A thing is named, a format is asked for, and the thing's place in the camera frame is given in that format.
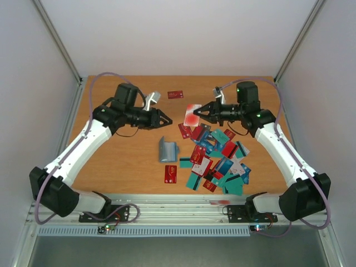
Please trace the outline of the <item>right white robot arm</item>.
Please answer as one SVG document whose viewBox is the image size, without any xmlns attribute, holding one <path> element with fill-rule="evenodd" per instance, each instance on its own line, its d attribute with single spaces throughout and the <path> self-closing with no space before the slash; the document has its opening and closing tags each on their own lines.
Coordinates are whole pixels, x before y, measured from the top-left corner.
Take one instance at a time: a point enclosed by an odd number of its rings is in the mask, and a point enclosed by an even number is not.
<svg viewBox="0 0 356 267">
<path fill-rule="evenodd" d="M 325 173 L 317 173 L 298 154 L 283 134 L 278 123 L 280 116 L 261 108 L 258 87 L 252 79 L 235 80 L 237 103 L 224 102 L 224 86 L 214 89 L 215 101 L 194 111 L 209 123 L 241 122 L 244 129 L 259 142 L 279 168 L 287 186 L 282 195 L 266 192 L 246 199 L 246 214 L 256 220 L 261 214 L 282 214 L 287 220 L 304 221 L 305 217 L 326 212 L 325 225 L 330 223 L 328 195 L 331 180 Z"/>
</svg>

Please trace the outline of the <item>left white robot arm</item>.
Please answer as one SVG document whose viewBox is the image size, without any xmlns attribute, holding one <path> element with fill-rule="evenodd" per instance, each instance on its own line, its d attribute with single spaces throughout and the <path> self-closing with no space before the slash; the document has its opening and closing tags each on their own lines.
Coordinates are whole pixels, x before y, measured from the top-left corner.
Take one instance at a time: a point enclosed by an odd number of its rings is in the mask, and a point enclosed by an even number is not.
<svg viewBox="0 0 356 267">
<path fill-rule="evenodd" d="M 142 95 L 141 90 L 130 83 L 119 84 L 115 95 L 91 112 L 83 130 L 55 160 L 43 169 L 32 169 L 29 180 L 38 224 L 46 223 L 39 218 L 41 205 L 60 217 L 77 211 L 96 221 L 107 221 L 115 213 L 111 200 L 105 195 L 75 191 L 71 186 L 86 162 L 118 129 L 129 125 L 139 130 L 153 130 L 172 124 L 172 119 L 160 109 L 150 107 L 150 103 L 158 101 L 153 95 Z M 142 96 L 142 107 L 135 105 L 138 96 Z"/>
</svg>

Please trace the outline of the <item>teal card holder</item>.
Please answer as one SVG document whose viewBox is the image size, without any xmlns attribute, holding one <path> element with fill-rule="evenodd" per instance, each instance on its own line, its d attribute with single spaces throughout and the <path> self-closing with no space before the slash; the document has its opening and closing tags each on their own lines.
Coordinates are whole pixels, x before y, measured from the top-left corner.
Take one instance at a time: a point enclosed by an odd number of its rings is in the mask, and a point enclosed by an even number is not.
<svg viewBox="0 0 356 267">
<path fill-rule="evenodd" d="M 158 161 L 160 163 L 177 162 L 179 153 L 180 149 L 176 142 L 166 142 L 164 136 L 159 140 Z"/>
</svg>

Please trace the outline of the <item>white card red circle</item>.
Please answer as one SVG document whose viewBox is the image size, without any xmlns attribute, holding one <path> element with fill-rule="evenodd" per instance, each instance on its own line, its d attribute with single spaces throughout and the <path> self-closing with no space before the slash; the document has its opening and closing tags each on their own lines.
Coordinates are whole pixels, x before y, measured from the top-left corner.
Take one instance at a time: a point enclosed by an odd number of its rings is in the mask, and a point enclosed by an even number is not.
<svg viewBox="0 0 356 267">
<path fill-rule="evenodd" d="M 194 111 L 200 108 L 201 104 L 189 104 L 186 109 L 183 125 L 189 127 L 196 127 L 199 125 L 199 116 L 194 114 Z"/>
</svg>

